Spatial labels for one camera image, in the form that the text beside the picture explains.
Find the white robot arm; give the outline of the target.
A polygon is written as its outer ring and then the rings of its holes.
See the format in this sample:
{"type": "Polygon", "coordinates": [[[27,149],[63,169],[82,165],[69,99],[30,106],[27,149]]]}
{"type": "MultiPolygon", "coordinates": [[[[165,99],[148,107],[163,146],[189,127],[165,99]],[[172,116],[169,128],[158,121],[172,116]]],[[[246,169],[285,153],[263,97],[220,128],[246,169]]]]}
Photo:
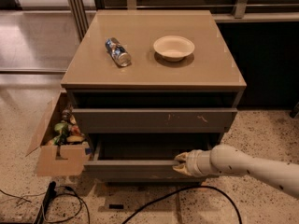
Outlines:
{"type": "Polygon", "coordinates": [[[192,150],[175,157],[173,169],[183,175],[249,175],[292,197],[299,198],[299,165],[254,158],[235,147],[217,145],[211,150],[192,150]]]}

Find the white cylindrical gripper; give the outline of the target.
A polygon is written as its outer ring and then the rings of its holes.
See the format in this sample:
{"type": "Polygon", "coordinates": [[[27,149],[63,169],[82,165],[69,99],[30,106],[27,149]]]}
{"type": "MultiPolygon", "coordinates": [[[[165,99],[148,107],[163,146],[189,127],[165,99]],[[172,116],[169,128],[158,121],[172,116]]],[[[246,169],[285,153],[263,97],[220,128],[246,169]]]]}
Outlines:
{"type": "Polygon", "coordinates": [[[175,157],[175,161],[185,162],[173,166],[173,170],[183,175],[193,175],[195,177],[212,175],[214,168],[210,162],[210,152],[193,150],[189,153],[183,152],[175,157]]]}

